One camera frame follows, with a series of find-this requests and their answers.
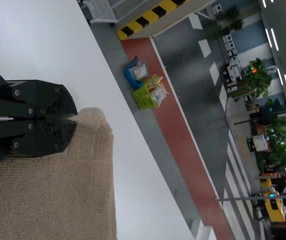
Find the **white wall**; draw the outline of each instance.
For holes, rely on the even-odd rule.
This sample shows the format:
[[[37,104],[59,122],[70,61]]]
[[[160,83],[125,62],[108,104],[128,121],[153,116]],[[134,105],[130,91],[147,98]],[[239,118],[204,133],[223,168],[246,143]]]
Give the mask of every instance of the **white wall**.
[[[75,0],[0,0],[0,74],[64,84],[78,110],[103,110],[115,136],[118,240],[193,240]]]
[[[255,14],[243,19],[243,28],[247,27],[248,25],[251,25],[252,23],[260,21],[261,19],[262,19],[261,13],[257,12]]]
[[[274,94],[279,94],[283,92],[282,84],[279,80],[279,78],[272,79],[271,85],[268,87],[268,95],[274,95]],[[263,98],[263,93],[257,98],[261,99]]]
[[[260,46],[254,47],[253,49],[244,51],[237,54],[238,60],[242,68],[248,66],[249,61],[259,59],[270,59],[273,57],[269,43],[266,42]]]

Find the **white road marking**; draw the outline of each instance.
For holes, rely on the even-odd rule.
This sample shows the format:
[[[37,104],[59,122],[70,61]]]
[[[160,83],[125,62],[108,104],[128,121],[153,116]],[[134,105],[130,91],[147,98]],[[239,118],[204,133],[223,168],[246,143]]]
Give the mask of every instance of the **white road marking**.
[[[218,77],[219,77],[219,72],[218,72],[216,63],[213,63],[213,65],[209,68],[209,73],[211,74],[214,85],[216,85]]]
[[[211,49],[209,48],[208,41],[206,39],[198,41],[199,46],[201,47],[204,58],[211,54]]]
[[[208,179],[209,179],[209,181],[210,181],[210,183],[211,183],[211,185],[212,185],[212,188],[213,188],[213,190],[214,190],[215,196],[218,196],[217,190],[216,190],[215,185],[214,185],[214,183],[213,183],[213,180],[212,180],[212,178],[211,178],[211,176],[210,176],[210,174],[209,174],[209,172],[208,172],[208,169],[207,169],[206,164],[205,164],[205,162],[204,162],[203,156],[202,156],[202,154],[201,154],[201,152],[200,152],[200,150],[199,150],[199,148],[198,148],[198,145],[197,145],[197,143],[196,143],[196,140],[195,140],[195,138],[194,138],[194,135],[193,135],[193,133],[192,133],[192,130],[191,130],[191,128],[190,128],[190,126],[189,126],[189,124],[188,124],[188,122],[187,122],[185,113],[184,113],[184,111],[183,111],[183,109],[182,109],[181,104],[179,103],[178,97],[177,97],[177,95],[176,95],[176,92],[175,92],[175,90],[174,90],[174,87],[173,87],[173,85],[172,85],[172,82],[171,82],[171,80],[169,79],[168,73],[167,73],[167,71],[166,71],[166,69],[165,69],[165,67],[164,67],[164,63],[163,63],[163,61],[162,61],[162,59],[161,59],[161,56],[159,55],[159,52],[158,52],[157,47],[156,47],[156,45],[155,45],[155,42],[154,42],[154,40],[153,40],[153,38],[152,38],[151,36],[149,37],[149,39],[150,39],[151,42],[152,42],[152,45],[153,45],[153,48],[154,48],[154,50],[155,50],[155,52],[156,52],[157,58],[158,58],[158,60],[159,60],[159,62],[160,62],[160,64],[161,64],[161,66],[162,66],[162,68],[163,68],[163,71],[164,71],[164,74],[165,74],[165,76],[166,76],[166,78],[167,78],[168,84],[169,84],[169,86],[170,86],[170,88],[171,88],[171,90],[172,90],[172,92],[173,92],[173,95],[174,95],[174,98],[175,98],[175,100],[176,100],[176,103],[177,103],[177,105],[178,105],[178,107],[179,107],[179,110],[181,111],[181,114],[182,114],[182,116],[183,116],[183,118],[184,118],[185,124],[186,124],[186,126],[187,126],[188,131],[189,131],[189,134],[191,135],[191,138],[192,138],[192,140],[193,140],[193,142],[194,142],[194,145],[195,145],[195,147],[196,147],[196,150],[197,150],[197,152],[198,152],[199,158],[200,158],[201,161],[202,161],[202,164],[203,164],[203,167],[204,167],[204,169],[205,169],[205,171],[206,171],[207,177],[208,177]],[[220,205],[220,207],[221,207],[221,209],[222,209],[222,208],[223,208],[222,202],[219,202],[219,205]]]
[[[245,188],[245,185],[244,185],[244,182],[242,180],[242,177],[241,177],[241,174],[239,173],[239,170],[238,170],[238,167],[237,167],[237,164],[236,164],[236,161],[235,161],[235,158],[234,158],[234,155],[232,153],[232,150],[231,150],[231,147],[229,146],[229,144],[227,144],[227,155],[229,157],[229,160],[231,161],[232,163],[232,167],[233,167],[233,170],[235,172],[235,175],[236,175],[236,179],[241,187],[241,190],[242,190],[242,193],[243,193],[243,196],[244,197],[248,197],[248,194],[247,194],[247,191],[246,191],[246,188]],[[253,207],[252,207],[252,203],[250,200],[246,200],[246,204],[248,206],[248,209],[251,213],[251,217],[253,218]]]
[[[226,176],[228,185],[231,188],[233,197],[234,198],[240,198],[241,196],[240,196],[240,194],[239,194],[239,192],[237,190],[237,186],[236,186],[235,180],[233,178],[231,169],[228,166],[228,163],[226,163],[225,176]],[[240,215],[241,215],[241,217],[242,217],[242,219],[244,221],[244,224],[245,224],[245,227],[246,227],[246,230],[248,232],[248,235],[249,235],[250,239],[251,240],[255,240],[255,233],[254,233],[254,230],[253,230],[253,226],[252,226],[251,221],[250,221],[250,219],[248,217],[248,214],[247,214],[246,209],[244,207],[243,201],[240,201],[240,200],[236,201],[236,205],[237,205],[238,210],[240,212]]]
[[[221,92],[219,94],[219,100],[221,101],[221,104],[222,104],[223,109],[225,111],[226,101],[227,101],[227,94],[226,94],[224,85],[222,85]]]
[[[209,16],[203,14],[202,12],[198,12],[197,14],[200,14],[201,16],[203,16],[203,17],[205,17],[205,18],[207,18],[207,19],[211,19]]]
[[[261,240],[265,240],[264,226],[262,222],[259,222],[259,230],[261,232]]]
[[[247,186],[247,190],[249,193],[251,193],[251,185],[249,184],[249,180],[248,180],[248,177],[247,177],[247,174],[246,174],[246,171],[245,171],[245,168],[244,168],[244,165],[243,165],[243,162],[242,162],[242,159],[239,155],[239,152],[238,152],[238,149],[236,147],[236,144],[235,144],[235,141],[234,141],[234,138],[232,136],[232,133],[231,133],[231,130],[228,131],[228,136],[229,136],[229,139],[232,143],[232,148],[234,149],[234,153],[236,155],[236,159],[238,161],[238,164],[240,165],[240,168],[241,168],[241,171],[242,171],[242,174],[243,174],[243,177],[245,179],[245,183],[246,183],[246,186]]]
[[[203,29],[202,24],[196,14],[190,14],[188,16],[189,20],[191,21],[193,29]]]
[[[225,199],[229,198],[225,189],[224,189],[224,198]],[[232,229],[235,239],[245,240],[244,233],[241,229],[241,226],[239,225],[239,222],[237,220],[233,206],[230,201],[225,201],[223,203],[223,211],[226,215],[227,221]]]

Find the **green basket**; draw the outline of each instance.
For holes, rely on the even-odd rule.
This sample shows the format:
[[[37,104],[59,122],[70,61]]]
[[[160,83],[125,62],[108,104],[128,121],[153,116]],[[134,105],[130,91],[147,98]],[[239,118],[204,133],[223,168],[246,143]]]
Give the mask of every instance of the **green basket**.
[[[158,108],[147,88],[147,85],[156,77],[157,75],[154,75],[143,86],[133,92],[133,96],[141,109]]]

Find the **crosswalk stripe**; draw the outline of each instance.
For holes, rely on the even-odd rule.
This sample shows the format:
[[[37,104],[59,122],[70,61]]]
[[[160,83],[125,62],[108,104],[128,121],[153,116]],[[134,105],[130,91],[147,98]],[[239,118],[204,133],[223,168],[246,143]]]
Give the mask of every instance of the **crosswalk stripe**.
[[[261,240],[265,240],[264,226],[262,222],[259,222],[259,230],[261,232]]]
[[[222,104],[223,109],[225,111],[226,101],[227,101],[227,94],[226,94],[224,85],[222,85],[221,92],[219,94],[219,100],[221,101],[221,104]]]
[[[236,186],[236,183],[235,183],[235,180],[233,178],[233,175],[232,175],[232,172],[228,166],[228,164],[226,164],[226,171],[225,171],[225,176],[226,176],[226,179],[227,179],[227,182],[229,184],[229,187],[231,188],[231,191],[232,191],[232,194],[233,194],[233,197],[234,198],[239,198],[240,197],[240,194],[237,190],[237,186]],[[236,205],[238,207],[238,210],[241,214],[241,217],[244,221],[244,224],[245,224],[245,227],[246,227],[246,230],[248,232],[248,235],[250,237],[251,240],[255,240],[255,233],[254,233],[254,230],[253,230],[253,226],[251,224],[251,221],[248,217],[248,214],[246,212],[246,209],[244,207],[244,204],[243,204],[243,201],[236,201]]]
[[[225,189],[224,189],[224,198],[225,199],[229,198]],[[239,222],[237,220],[233,206],[230,201],[225,201],[223,203],[223,211],[226,215],[227,221],[232,229],[235,239],[245,240],[244,233],[241,229],[241,226],[239,225]]]
[[[233,167],[233,170],[235,172],[235,175],[236,175],[236,178],[237,178],[237,182],[239,183],[240,187],[241,187],[241,190],[242,190],[242,193],[243,193],[243,196],[244,197],[248,197],[248,194],[247,194],[247,191],[246,191],[246,188],[245,188],[245,185],[244,185],[244,182],[242,180],[242,177],[241,177],[241,174],[239,172],[239,169],[237,167],[237,164],[236,164],[236,161],[235,161],[235,158],[234,158],[234,155],[232,153],[232,150],[231,150],[231,147],[229,146],[229,144],[227,144],[227,155],[229,157],[229,160],[232,164],[232,167]],[[251,214],[251,217],[253,218],[253,211],[252,211],[252,203],[250,200],[246,200],[246,204],[248,206],[248,209],[249,209],[249,212]]]
[[[199,21],[199,17],[196,14],[190,14],[188,16],[189,20],[191,21],[193,29],[203,29],[201,22]]]
[[[239,155],[239,152],[238,152],[238,150],[237,150],[237,147],[236,147],[234,138],[233,138],[233,136],[232,136],[231,130],[228,131],[228,136],[229,136],[229,139],[230,139],[230,141],[231,141],[231,143],[232,143],[232,147],[233,147],[234,153],[235,153],[235,155],[236,155],[236,159],[237,159],[237,161],[238,161],[238,164],[239,164],[239,166],[240,166],[240,168],[241,168],[243,177],[244,177],[244,179],[245,179],[245,183],[246,183],[248,192],[251,193],[251,185],[249,184],[249,180],[248,180],[248,177],[247,177],[247,174],[246,174],[246,171],[245,171],[245,168],[244,168],[242,159],[241,159],[241,157],[240,157],[240,155]]]
[[[201,47],[204,58],[211,54],[211,49],[209,48],[208,41],[206,39],[198,41],[199,46]]]
[[[214,62],[213,65],[209,68],[209,73],[211,74],[212,80],[214,82],[214,85],[216,85],[218,77],[219,77],[219,71],[217,69],[217,65]]]

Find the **potted plant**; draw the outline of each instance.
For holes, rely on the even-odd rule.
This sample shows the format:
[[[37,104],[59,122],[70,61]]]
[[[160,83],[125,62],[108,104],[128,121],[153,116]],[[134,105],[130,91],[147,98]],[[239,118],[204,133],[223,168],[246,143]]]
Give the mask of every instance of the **potted plant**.
[[[237,83],[238,90],[231,92],[229,96],[235,98],[252,95],[252,103],[254,103],[261,94],[268,96],[271,81],[272,76],[267,73],[264,61],[256,58],[249,62],[246,74],[242,75],[242,80]]]

